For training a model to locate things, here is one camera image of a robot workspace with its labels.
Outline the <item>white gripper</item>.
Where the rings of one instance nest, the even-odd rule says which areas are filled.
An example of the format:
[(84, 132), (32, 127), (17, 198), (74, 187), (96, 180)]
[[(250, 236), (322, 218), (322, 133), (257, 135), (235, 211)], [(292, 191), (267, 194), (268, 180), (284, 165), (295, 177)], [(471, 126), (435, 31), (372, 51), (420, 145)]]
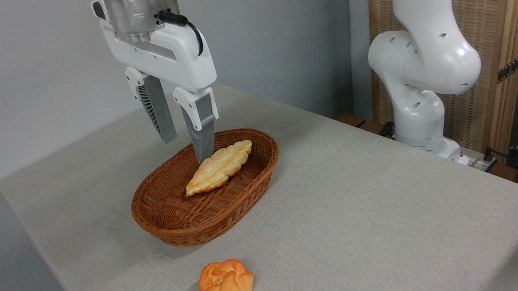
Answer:
[(93, 0), (91, 9), (113, 56), (128, 66), (131, 92), (164, 144), (177, 133), (161, 80), (178, 86), (172, 96), (183, 111), (198, 163), (205, 161), (213, 154), (219, 117), (209, 87), (217, 74), (203, 36), (186, 24), (162, 19), (162, 12), (179, 14), (177, 0)]

